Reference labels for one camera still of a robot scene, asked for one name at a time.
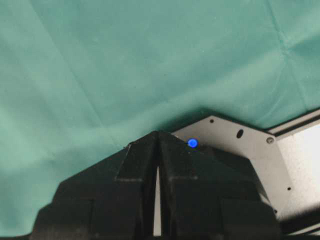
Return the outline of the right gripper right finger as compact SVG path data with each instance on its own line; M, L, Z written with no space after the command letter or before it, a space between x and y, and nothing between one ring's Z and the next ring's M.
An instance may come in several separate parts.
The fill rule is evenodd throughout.
M159 132L162 234L169 240L279 240L274 210L245 158L203 153Z

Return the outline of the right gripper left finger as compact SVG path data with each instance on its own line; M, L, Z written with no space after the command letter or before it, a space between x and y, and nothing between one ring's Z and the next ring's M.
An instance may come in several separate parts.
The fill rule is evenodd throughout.
M32 240L145 240L153 236L158 133L62 181L36 217Z

